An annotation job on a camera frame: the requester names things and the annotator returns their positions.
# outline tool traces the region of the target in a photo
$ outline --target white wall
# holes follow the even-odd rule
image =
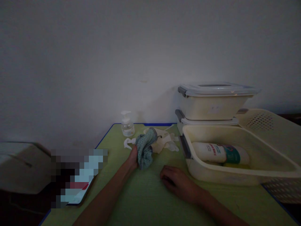
[[[1,140],[93,148],[121,110],[176,122],[177,86],[193,81],[301,110],[298,0],[4,1],[0,16]]]

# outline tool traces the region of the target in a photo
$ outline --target table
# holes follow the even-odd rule
[[[168,128],[153,127],[162,130]],[[142,134],[146,128],[149,126],[135,124],[134,137]],[[179,135],[176,125],[168,131]],[[120,124],[112,125],[97,146],[98,149],[108,149],[108,163],[95,178],[84,203],[80,207],[52,209],[43,226],[72,225],[75,222],[128,157],[130,150],[123,147],[125,139]],[[159,173],[164,165],[179,167],[189,175],[181,148],[179,152],[163,149],[160,154],[154,153],[153,159],[148,169],[137,169],[131,175],[107,225],[215,225],[204,210],[178,199],[160,181]],[[230,186],[193,180],[250,225],[297,225],[262,186]]]

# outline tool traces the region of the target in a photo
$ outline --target white bottle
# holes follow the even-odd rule
[[[134,123],[131,122],[131,119],[128,117],[128,113],[130,111],[122,111],[121,114],[123,115],[121,130],[125,137],[131,137],[135,134],[135,127]]]
[[[202,161],[243,165],[248,165],[250,162],[248,153],[239,146],[200,142],[193,142],[192,146]]]

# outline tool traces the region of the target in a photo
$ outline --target perforated basket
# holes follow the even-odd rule
[[[236,114],[239,125],[301,165],[301,126],[270,111],[249,109]],[[263,184],[280,202],[301,203],[301,179],[273,179]]]

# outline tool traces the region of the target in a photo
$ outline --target towel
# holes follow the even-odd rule
[[[151,144],[156,142],[157,138],[157,132],[153,127],[150,127],[146,134],[140,134],[137,137],[135,144],[137,145],[137,159],[141,170],[148,168],[153,162]]]

